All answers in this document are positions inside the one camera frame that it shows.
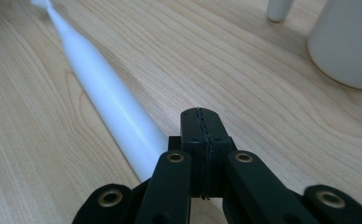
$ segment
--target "white tube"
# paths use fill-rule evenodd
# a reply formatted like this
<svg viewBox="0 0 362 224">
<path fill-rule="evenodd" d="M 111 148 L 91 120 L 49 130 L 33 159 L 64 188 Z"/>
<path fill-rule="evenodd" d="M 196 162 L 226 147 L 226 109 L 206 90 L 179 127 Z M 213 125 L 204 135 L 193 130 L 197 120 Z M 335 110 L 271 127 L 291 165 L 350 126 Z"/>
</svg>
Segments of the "white tube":
<svg viewBox="0 0 362 224">
<path fill-rule="evenodd" d="M 79 82 L 141 181 L 153 174 L 167 137 L 92 43 L 53 7 L 48 14 Z"/>
<path fill-rule="evenodd" d="M 283 21 L 294 0 L 269 0 L 266 16 L 270 21 Z"/>
</svg>

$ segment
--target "metal screw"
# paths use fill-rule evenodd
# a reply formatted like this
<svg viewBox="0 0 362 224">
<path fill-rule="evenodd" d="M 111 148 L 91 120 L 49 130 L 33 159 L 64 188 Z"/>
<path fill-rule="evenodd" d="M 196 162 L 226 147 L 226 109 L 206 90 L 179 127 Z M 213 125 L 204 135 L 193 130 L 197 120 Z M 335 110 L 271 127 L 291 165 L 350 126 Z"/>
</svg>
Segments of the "metal screw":
<svg viewBox="0 0 362 224">
<path fill-rule="evenodd" d="M 343 208 L 346 206 L 344 199 L 327 190 L 318 191 L 315 196 L 318 198 L 318 200 L 320 200 L 321 203 L 329 207 Z"/>
<path fill-rule="evenodd" d="M 241 152 L 236 154 L 236 160 L 240 162 L 251 162 L 253 158 L 247 153 Z"/>
<path fill-rule="evenodd" d="M 122 201 L 122 192 L 118 189 L 109 189 L 99 197 L 99 205 L 102 207 L 112 207 Z"/>
<path fill-rule="evenodd" d="M 181 162 L 184 160 L 184 156 L 179 153 L 172 153 L 167 156 L 167 160 L 171 162 Z"/>
</svg>

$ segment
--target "wood grain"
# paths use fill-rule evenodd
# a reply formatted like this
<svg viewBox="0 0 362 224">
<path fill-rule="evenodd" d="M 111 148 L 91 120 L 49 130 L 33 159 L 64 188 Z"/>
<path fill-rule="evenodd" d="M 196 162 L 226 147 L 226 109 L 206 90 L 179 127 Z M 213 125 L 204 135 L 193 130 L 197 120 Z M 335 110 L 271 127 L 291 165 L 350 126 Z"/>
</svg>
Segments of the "wood grain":
<svg viewBox="0 0 362 224">
<path fill-rule="evenodd" d="M 322 183 L 362 203 L 362 91 L 323 74 L 306 39 L 324 0 L 283 22 L 267 1 L 63 0 L 56 8 L 115 67 L 167 135 L 214 110 L 239 149 L 298 193 Z M 139 184 L 79 86 L 45 12 L 0 0 L 0 223 L 71 223 L 97 188 Z M 226 223 L 193 200 L 191 223 Z"/>
</svg>

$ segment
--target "white container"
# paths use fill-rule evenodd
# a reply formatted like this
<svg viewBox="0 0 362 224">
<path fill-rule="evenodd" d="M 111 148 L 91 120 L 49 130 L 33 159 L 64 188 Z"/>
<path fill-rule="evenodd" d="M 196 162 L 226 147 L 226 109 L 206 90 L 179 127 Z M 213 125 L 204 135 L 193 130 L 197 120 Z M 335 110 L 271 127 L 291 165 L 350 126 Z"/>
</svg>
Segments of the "white container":
<svg viewBox="0 0 362 224">
<path fill-rule="evenodd" d="M 271 0 L 269 5 L 278 1 L 289 0 Z M 328 76 L 362 89 L 362 0 L 327 0 L 309 34 L 308 49 Z"/>
</svg>

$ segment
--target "white plastic rod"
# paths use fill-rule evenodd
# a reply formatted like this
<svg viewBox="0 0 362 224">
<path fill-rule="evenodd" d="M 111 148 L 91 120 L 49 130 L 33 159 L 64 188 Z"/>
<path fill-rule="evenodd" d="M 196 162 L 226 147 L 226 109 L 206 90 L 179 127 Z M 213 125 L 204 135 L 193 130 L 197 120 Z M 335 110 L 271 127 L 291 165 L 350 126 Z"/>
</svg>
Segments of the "white plastic rod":
<svg viewBox="0 0 362 224">
<path fill-rule="evenodd" d="M 270 21 L 283 21 L 294 0 L 269 0 L 266 16 Z"/>
<path fill-rule="evenodd" d="M 140 180 L 147 180 L 167 150 L 167 137 L 99 50 L 53 7 L 47 11 L 83 89 Z"/>
</svg>

